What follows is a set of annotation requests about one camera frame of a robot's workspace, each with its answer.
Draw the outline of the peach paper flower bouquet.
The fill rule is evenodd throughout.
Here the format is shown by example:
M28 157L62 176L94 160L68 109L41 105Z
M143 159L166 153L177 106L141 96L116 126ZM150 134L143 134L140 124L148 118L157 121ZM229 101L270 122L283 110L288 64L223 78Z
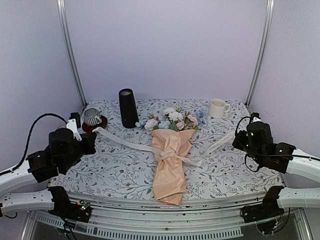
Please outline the peach paper flower bouquet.
M187 191L187 180L183 168L191 150L191 138L199 125L207 123L206 111L195 114L181 108L163 110L163 118L150 114L147 121L137 121L135 126L151 132L151 146L163 153L155 153L157 167L152 184L154 198L166 205L179 206Z

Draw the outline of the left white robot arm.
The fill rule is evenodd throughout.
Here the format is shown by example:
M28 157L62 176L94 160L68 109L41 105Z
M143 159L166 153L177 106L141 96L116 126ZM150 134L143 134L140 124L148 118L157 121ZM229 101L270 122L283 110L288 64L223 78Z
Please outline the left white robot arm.
M96 153L96 133L77 134L68 128L60 128L48 136L44 150L27 156L19 167L8 170L0 177L0 214L10 212L45 210L62 219L88 218L89 202L71 202L67 191L53 186L41 191L13 193L18 188L45 182L58 175L66 175L85 155Z

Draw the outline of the cream printed ribbon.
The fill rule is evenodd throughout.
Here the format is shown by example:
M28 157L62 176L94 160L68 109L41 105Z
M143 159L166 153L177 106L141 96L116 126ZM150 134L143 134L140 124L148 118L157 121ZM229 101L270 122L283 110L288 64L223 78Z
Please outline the cream printed ribbon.
M192 166L196 166L196 167L200 167L202 165L202 161L209 156L210 153L212 153L214 150L218 149L221 145L225 144L226 142L233 140L235 138L235 135L233 132L228 133L227 135L225 135L224 137L222 137L220 140L218 140L217 142L215 142L214 144L212 144L207 151L205 152L204 157L195 157L194 159L188 159L186 157L183 156L178 156L175 153L167 153L164 152L156 147L152 147L152 146L147 146L147 145L141 145L141 144L135 144L135 143L130 143L127 141L122 140L121 138L113 135L112 133L108 132L107 130L105 130L102 127L97 127L93 130L93 132L95 133L100 133L101 135L107 137L108 139L125 145L129 148L132 149L136 149L136 150L140 150L140 151L145 151L145 152L152 152L154 154L156 154L157 156L160 157L159 161L162 161L164 159L167 158L171 158L171 157L175 157L178 158L180 160L182 160L184 163L188 164L188 165L192 165Z

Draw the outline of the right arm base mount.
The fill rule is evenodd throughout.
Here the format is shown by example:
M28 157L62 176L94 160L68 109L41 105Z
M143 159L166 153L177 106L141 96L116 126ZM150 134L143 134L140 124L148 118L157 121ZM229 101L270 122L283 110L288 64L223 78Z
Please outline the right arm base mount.
M284 186L272 186L264 196L262 203L256 205L246 205L239 211L245 223L261 221L269 218L279 217L281 219L285 210L279 207L277 200ZM258 231L263 235L271 235L277 232L280 220L258 223Z

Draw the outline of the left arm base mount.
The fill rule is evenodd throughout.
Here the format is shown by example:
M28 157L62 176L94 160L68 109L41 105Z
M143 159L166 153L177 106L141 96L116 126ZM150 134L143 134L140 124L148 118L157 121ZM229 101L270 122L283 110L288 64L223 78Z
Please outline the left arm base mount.
M48 213L60 217L62 220L74 220L88 223L92 214L91 204L88 201L80 200L76 203L70 201L69 195L62 186L49 187L53 209Z

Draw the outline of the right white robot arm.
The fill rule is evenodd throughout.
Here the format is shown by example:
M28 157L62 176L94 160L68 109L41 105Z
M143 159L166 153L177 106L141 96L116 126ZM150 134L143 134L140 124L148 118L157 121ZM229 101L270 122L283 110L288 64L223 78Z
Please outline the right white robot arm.
M245 152L244 160L251 158L258 172L268 168L282 174L296 175L320 182L320 158L310 155L294 145L274 143L270 126L262 121L251 122L245 130L235 130L232 146ZM262 218L269 218L278 209L319 208L320 189L271 187L259 206Z

